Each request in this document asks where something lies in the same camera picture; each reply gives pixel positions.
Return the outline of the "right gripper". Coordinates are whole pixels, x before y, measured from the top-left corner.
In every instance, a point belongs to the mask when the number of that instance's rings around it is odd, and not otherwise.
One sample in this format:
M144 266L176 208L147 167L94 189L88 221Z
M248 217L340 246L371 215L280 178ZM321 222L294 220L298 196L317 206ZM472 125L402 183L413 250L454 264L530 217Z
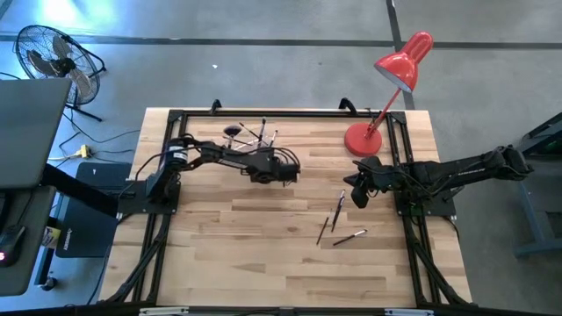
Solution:
M357 172L345 176L344 180L346 184L353 187L350 197L357 208L367 206L370 199L368 195L370 189L385 193L394 190L398 185L397 169L391 166L381 166L381 161L376 155L354 160L353 164L357 166ZM357 180L363 177L364 173L371 173L371 181Z

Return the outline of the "long black makeup brush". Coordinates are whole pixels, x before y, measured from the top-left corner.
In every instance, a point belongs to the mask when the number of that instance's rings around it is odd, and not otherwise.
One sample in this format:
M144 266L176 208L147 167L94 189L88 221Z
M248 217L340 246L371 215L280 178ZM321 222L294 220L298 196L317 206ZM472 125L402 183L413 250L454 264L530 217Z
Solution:
M339 218L340 212L342 210L343 203L345 201L345 193L346 193L346 190L342 190L341 195L338 199L338 203L337 203L337 206L335 208L335 214L334 214L334 217L332 219L331 232L334 232L334 230L335 230L337 220Z

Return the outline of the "thin black makeup brush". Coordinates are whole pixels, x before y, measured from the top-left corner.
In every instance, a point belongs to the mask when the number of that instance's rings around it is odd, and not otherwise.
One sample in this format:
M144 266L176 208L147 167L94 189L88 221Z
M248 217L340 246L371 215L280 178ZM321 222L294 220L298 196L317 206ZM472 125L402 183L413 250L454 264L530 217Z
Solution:
M258 134L254 133L252 130L250 130L248 127L246 127L242 122L239 122L239 125L247 132L249 132L251 135L253 135L256 139L260 140L261 136L259 136Z
M327 227L327 225L328 225L328 222L329 222L329 220L330 220L331 214L332 214L332 210L330 210L330 211L328 212L328 215L326 216L326 218L325 218L325 220L324 220L324 222L323 222L323 224L322 224L320 233L319 233L318 238L317 238L316 243L315 243L316 246L320 245L321 238L322 238L322 236L323 236L323 234L324 234L324 232L325 232L325 229L326 229L326 227Z

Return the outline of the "fan-shaped makeup brush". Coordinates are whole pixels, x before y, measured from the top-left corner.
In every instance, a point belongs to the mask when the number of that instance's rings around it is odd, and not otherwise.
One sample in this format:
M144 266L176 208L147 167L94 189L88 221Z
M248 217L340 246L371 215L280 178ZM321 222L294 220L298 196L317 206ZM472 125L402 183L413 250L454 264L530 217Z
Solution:
M234 138L241 132L240 126L227 126L224 128L223 133L227 136L227 147L231 148Z

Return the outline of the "black brush long silver ferrule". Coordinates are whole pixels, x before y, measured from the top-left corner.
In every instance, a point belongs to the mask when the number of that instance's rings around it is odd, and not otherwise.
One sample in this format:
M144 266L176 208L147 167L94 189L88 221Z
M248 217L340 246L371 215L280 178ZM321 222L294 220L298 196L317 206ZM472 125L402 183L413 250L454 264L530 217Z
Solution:
M358 237L358 236L360 236L360 235L363 235L363 234L365 234L365 233L367 233L367 232L368 232L367 229L363 229L363 230L361 230L361 231L358 231L358 232L356 232L356 233L353 233L352 235L349 235L349 236L347 236L347 237L345 237L345 238L343 238L343 239L341 239L341 240L338 240L338 241L336 241L335 243L333 243L333 247L338 246L338 245L340 245L340 244L343 244L344 242L350 241L350 240L352 240L352 239L355 239L356 237Z

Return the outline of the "clear acrylic organizer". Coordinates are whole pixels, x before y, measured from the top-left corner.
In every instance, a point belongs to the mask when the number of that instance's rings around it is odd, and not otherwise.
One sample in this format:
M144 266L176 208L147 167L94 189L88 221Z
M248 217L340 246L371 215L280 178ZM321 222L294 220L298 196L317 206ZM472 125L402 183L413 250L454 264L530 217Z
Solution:
M264 134L262 139L259 140L259 132L256 132L256 136L246 130L242 130L236 136L223 136L226 145L230 145L233 150L238 151L251 151L259 147L267 147L270 144L269 138Z

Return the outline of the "red desk lamp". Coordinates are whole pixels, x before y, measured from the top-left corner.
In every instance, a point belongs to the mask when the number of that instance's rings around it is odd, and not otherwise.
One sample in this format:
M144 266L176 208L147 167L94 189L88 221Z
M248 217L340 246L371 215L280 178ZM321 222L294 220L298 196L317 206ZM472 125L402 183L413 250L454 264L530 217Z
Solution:
M381 57L374 68L396 86L396 91L370 123L356 123L348 128L343 142L346 149L355 156L375 155L382 147L382 134L378 130L386 114L401 92L412 93L418 82L420 62L434 46L434 38L429 32L416 32L398 51Z

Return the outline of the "blue-grey metal cart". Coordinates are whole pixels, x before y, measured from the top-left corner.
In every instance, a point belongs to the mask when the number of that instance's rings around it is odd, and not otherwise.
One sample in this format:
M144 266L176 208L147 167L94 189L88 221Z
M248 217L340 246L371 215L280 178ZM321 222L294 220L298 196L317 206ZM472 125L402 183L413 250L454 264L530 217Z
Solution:
M514 248L514 255L562 251L562 234L550 221L551 215L562 218L562 112L526 133L517 149L535 171L518 184L531 241Z

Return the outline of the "yellow power plug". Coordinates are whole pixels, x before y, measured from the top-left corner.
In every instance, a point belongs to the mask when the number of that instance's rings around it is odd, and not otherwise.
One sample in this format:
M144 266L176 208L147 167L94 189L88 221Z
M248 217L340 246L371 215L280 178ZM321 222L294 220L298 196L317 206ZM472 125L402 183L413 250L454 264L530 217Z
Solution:
M87 159L92 156L91 148L87 145L81 145L81 147L74 153L70 155L65 155L63 157L49 157L49 161L63 161L63 160L70 160L70 159Z

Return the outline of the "black diagonal support beam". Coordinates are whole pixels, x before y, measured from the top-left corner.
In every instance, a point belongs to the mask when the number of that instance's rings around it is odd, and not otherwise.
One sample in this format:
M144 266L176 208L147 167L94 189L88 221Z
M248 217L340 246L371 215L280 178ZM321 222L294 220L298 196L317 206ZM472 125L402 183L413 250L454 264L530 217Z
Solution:
M40 180L43 186L53 186L60 193L78 199L88 207L115 218L119 209L119 202L115 197L108 196L102 191L83 183L64 171L47 164L43 169Z

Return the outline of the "yellow and black box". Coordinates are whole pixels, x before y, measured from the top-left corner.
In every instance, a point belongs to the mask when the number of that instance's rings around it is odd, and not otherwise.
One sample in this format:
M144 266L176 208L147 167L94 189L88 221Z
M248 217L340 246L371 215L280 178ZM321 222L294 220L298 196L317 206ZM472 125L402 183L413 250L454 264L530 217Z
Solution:
M61 236L60 229L51 226L46 226L43 233L41 245L45 248L56 249L60 236Z

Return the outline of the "large grey panel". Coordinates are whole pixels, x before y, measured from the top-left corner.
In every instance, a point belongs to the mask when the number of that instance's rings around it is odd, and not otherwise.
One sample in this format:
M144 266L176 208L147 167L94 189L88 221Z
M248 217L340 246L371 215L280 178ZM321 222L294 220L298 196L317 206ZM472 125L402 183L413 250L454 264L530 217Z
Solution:
M70 88L64 78L0 80L0 190L40 183Z

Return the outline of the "dark grey desk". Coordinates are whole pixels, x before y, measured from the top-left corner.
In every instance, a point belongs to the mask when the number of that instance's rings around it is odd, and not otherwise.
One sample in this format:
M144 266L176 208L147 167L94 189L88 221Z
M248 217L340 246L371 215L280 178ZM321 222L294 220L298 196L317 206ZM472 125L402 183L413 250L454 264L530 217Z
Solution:
M18 296L27 291L55 193L54 187L41 186L8 194L8 217L0 234L12 225L23 225L26 231L18 260L10 267L0 267L0 297Z

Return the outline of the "black computer mouse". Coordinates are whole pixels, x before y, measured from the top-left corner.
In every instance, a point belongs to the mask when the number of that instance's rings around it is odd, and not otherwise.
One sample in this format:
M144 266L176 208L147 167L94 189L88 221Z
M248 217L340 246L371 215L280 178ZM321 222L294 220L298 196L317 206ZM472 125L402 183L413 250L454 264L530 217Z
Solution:
M12 225L0 234L0 267L10 267L18 260L25 231L23 225Z

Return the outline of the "silver edge bracket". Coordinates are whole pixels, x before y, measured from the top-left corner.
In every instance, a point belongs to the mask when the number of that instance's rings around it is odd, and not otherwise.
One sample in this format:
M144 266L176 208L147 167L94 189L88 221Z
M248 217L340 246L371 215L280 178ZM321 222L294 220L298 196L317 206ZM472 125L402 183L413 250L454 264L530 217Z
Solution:
M160 306L141 308L138 316L186 316L189 312L188 306Z
M435 316L433 310L406 309L406 308L387 308L385 316Z

